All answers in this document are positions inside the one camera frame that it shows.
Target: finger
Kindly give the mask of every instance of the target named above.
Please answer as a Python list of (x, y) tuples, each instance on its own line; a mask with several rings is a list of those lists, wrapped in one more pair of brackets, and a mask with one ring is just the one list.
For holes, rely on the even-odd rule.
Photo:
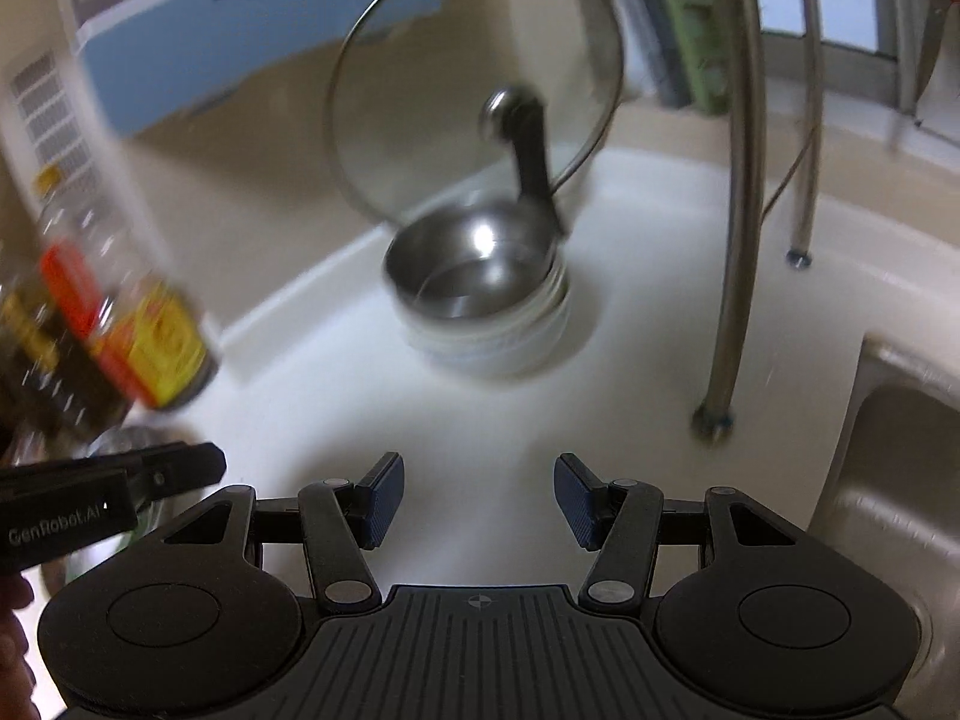
[(12, 611), (0, 615), (0, 638), (6, 637), (16, 646), (17, 654), (24, 654), (29, 648), (27, 635), (23, 631), (20, 621), (14, 616)]
[(0, 717), (16, 717), (30, 704), (34, 683), (21, 661), (15, 668), (0, 672)]
[(0, 672), (13, 669), (20, 654), (16, 651), (16, 642), (11, 637), (0, 635)]
[(34, 589), (21, 576), (0, 577), (0, 608), (26, 608), (34, 600)]
[(13, 720), (40, 720), (40, 710), (32, 701), (27, 702), (21, 709), (19, 716), (14, 717)]

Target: green item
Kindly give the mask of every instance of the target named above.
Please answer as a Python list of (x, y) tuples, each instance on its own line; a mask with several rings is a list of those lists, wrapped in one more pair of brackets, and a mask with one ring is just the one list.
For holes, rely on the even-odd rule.
[(725, 114), (727, 55), (714, 0), (664, 1), (694, 104), (711, 116)]

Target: air vent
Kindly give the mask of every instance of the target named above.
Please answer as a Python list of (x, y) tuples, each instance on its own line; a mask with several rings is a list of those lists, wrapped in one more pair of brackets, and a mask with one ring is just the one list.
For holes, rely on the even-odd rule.
[(57, 163), (67, 184), (97, 184), (90, 150), (83, 141), (70, 98), (51, 52), (13, 76), (13, 99), (40, 165)]

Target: sink basin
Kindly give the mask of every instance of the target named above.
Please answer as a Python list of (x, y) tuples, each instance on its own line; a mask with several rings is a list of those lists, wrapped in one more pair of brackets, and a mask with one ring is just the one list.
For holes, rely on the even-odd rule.
[(960, 718), (960, 379), (865, 338), (809, 531), (917, 613), (920, 651), (896, 707)]

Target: stainless steel bowl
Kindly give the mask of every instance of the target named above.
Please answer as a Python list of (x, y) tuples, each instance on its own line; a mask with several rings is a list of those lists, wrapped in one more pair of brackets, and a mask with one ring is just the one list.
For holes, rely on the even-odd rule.
[(559, 240), (536, 201), (445, 205), (397, 233), (384, 271), (400, 300), (426, 317), (481, 319), (544, 283)]

